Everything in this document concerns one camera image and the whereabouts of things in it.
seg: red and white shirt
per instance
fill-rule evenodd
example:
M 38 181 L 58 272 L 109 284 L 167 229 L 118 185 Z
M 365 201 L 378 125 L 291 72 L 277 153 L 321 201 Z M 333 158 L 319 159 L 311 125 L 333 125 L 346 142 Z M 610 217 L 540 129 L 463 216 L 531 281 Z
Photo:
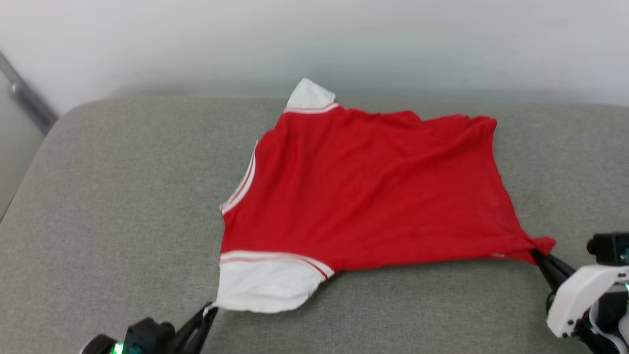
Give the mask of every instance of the red and white shirt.
M 341 270 L 548 254 L 494 163 L 496 121 L 367 113 L 304 79 L 222 206 L 216 305 L 291 310 Z

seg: green light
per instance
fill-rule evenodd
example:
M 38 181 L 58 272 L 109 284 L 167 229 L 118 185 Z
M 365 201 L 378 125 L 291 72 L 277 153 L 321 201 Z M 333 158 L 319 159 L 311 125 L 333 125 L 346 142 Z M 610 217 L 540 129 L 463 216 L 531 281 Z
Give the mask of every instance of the green light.
M 122 354 L 122 349 L 124 347 L 125 347 L 124 344 L 116 343 L 116 345 L 114 345 L 114 350 L 111 352 L 111 354 Z

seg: white stripe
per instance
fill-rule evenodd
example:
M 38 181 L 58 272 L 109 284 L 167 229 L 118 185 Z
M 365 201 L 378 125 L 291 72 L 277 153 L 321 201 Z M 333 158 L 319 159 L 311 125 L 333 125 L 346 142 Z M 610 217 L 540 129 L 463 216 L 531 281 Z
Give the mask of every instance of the white stripe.
M 319 268 L 325 275 L 330 278 L 334 275 L 334 271 L 328 265 L 323 262 L 320 262 L 314 258 L 302 256 L 300 254 L 288 253 L 288 252 L 261 252 L 261 251 L 229 251 L 221 254 L 220 261 L 228 261 L 233 258 L 248 258 L 250 260 L 256 259 L 264 259 L 270 257 L 283 257 L 283 258 L 294 258 L 297 260 L 304 260 L 312 263 L 314 266 Z
M 225 215 L 228 211 L 233 209 L 247 194 L 249 188 L 251 188 L 251 184 L 253 183 L 253 176 L 255 175 L 255 148 L 258 146 L 258 142 L 255 142 L 255 146 L 253 147 L 253 154 L 251 154 L 251 160 L 249 161 L 249 167 L 247 168 L 247 172 L 243 177 L 242 181 L 238 185 L 238 188 L 233 192 L 233 194 L 229 197 L 229 199 L 221 204 L 220 209 L 221 213 Z
M 331 111 L 336 107 L 338 107 L 338 103 L 331 103 L 325 107 L 321 107 L 317 109 L 287 107 L 286 109 L 284 109 L 284 113 L 319 114 L 319 113 L 325 113 L 325 112 Z

